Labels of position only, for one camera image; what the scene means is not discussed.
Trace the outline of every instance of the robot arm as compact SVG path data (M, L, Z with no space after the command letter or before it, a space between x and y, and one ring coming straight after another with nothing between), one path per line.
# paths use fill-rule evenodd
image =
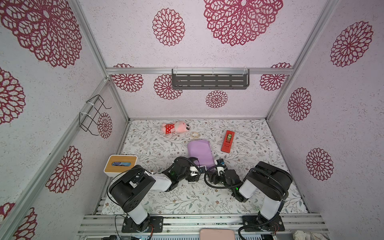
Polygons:
M216 171L207 171L208 180L214 184L221 182L224 187L207 185L213 188L227 188L232 191L232 196L239 202L246 202L259 189L265 194L263 205L254 220L260 225L258 230L268 231L273 229L275 218L279 215L288 197L288 189L292 183L292 176L275 166L259 162L251 168L243 181L239 180L234 170L227 170L222 159L217 160Z
M140 165L136 165L114 182L108 191L123 211L131 217L134 228L142 232L148 227L150 219L140 203L144 196L149 190L171 191L185 178L188 181L198 181L202 168L199 169L193 163L195 160L196 158L178 157L160 174L149 173ZM239 202L246 202L257 189L262 191L266 196L254 222L260 225L259 230L270 230L272 220L278 216L288 196L288 189L292 183L291 175L268 163L259 162L241 181L234 170L227 169L223 159L217 160L217 163L218 165L205 173L206 184L214 188L230 189L232 196ZM207 175L210 182L214 184L221 182L224 187L210 185L206 179Z
M201 173L193 163L195 160L196 158L178 157L160 174L149 173L140 165L136 165L115 181L108 191L131 217L135 229L142 232L147 228L150 219L141 205L142 199L149 190L171 191L184 178L189 182L198 181Z

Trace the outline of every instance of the floral tablecloth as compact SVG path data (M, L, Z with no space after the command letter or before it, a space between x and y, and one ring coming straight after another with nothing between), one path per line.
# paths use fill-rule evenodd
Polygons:
M178 156L188 157L189 133L161 132L161 124L176 120L136 120L129 129L122 154L137 155L140 165L153 172L161 172ZM200 139L208 139L214 159L223 158L228 169L235 169L243 179L259 161L288 171L276 142L265 120L186 120L190 132L198 132ZM227 130L235 132L231 153L221 151ZM170 192L151 190L142 200L150 214L254 214L262 206L264 194L256 192L245 203L231 196L228 189L212 189L202 177L198 182L183 180ZM283 208L285 213L307 213L295 184ZM123 214L123 210L105 201L102 214Z

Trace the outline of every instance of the mounting plate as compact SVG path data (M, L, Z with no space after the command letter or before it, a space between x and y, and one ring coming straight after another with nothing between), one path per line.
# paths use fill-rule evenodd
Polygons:
M172 69L172 88L176 90L247 89L249 69L243 74L177 74Z
M257 215L255 216L243 216L243 225L244 226L250 226L250 225L257 225L256 221ZM265 225L265 228L263 227L263 230L260 229L260 227L256 228L246 228L244 231L246 232L263 232L263 231L276 231L277 232L283 232L285 231L285 227L283 224L283 221L281 220L281 217L278 216L275 220L270 222L269 224Z
M149 224L152 224L154 226L153 232L162 232L163 231L163 219L164 217L156 216L156 217L150 217L149 218ZM151 232L152 228L148 224L148 227L143 232ZM122 233L138 233L134 227L134 223L132 218L125 218L124 223L121 229Z

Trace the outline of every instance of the red mandala decal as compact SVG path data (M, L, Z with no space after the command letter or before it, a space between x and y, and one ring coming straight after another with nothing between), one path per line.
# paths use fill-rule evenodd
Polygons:
M289 63L278 63L272 66L272 68L290 68ZM284 74L264 74L260 79L260 86L268 91L279 89L283 84L287 75Z
M108 113L102 113L97 121L97 130L103 138L108 138L112 133L112 120Z
M22 224L16 230L13 235L13 240L30 240L35 235L35 229L37 226L37 214L35 213L35 208L31 207L28 212L28 215L24 217Z
M303 120L310 112L311 103L311 95L307 89L294 90L288 101L289 116L295 121Z
M152 23L156 38L166 46L174 46L184 37L183 19L173 9L163 8L158 11Z
M25 95L19 81L0 68L0 125L18 118L25 106Z
M333 174L333 161L324 149L314 148L307 155L307 168L318 180L327 180Z
M133 68L129 64L117 64L115 68ZM127 92L136 92L143 87L143 78L141 74L117 74L112 75L113 82L119 88Z
M348 26L336 38L331 48L331 61L338 67L356 62L372 42L372 26L360 21Z
M79 179L83 167L82 161L79 150L70 146L67 154L61 159L45 186L50 192L64 193L68 191Z
M227 103L228 96L225 92L214 90L210 92L205 98L205 102L211 108L220 108Z
M156 78L154 86L157 95L164 99L178 98L183 90L175 90L172 87L172 76L169 74L163 74Z
M80 29L67 1L0 0L0 15L3 26L38 60L66 68L80 57Z
M207 28L221 43L244 45L265 33L283 0L204 0Z
M0 207L0 224L4 221L5 217L8 215L14 205L15 203L7 202Z

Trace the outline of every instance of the purple box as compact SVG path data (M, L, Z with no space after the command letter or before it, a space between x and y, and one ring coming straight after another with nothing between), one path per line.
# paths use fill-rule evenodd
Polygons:
M189 157L195 157L199 161L195 161L196 165L206 166L207 169L215 165L211 152L211 146L206 139L194 140L187 145Z

